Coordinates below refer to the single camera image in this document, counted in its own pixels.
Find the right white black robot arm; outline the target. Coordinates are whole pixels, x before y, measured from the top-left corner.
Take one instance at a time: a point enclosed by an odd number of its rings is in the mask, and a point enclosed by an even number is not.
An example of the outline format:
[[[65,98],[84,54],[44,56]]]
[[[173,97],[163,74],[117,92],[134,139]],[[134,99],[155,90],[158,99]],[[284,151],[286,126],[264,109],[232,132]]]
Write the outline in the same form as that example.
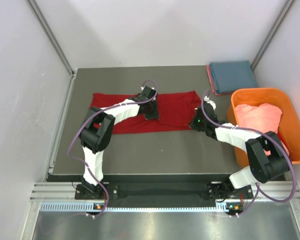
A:
[[[291,160],[275,132],[262,133],[219,121],[212,101],[204,101],[195,108],[189,127],[246,153],[248,166],[222,181],[223,192],[229,198],[235,198],[244,187],[267,183],[292,168]]]

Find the red t shirt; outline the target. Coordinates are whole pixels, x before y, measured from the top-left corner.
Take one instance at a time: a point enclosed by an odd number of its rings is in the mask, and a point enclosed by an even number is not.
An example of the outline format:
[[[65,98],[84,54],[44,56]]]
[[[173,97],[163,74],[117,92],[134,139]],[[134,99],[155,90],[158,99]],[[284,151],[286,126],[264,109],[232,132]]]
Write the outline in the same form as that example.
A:
[[[179,93],[163,93],[157,97],[159,119],[147,120],[138,115],[117,123],[113,134],[140,134],[189,130],[195,108],[201,99],[193,90]]]

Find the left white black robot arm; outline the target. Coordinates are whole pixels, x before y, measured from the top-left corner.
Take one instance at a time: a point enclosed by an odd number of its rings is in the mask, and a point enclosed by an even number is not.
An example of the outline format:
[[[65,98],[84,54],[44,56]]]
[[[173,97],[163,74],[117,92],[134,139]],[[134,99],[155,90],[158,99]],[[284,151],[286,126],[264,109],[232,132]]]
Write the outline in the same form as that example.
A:
[[[141,93],[136,96],[112,106],[89,109],[78,136],[84,153],[84,174],[76,189],[79,199],[98,199],[105,193],[101,184],[104,177],[103,155],[115,125],[139,115],[146,120],[157,120],[160,116],[157,95],[154,88],[142,86]]]

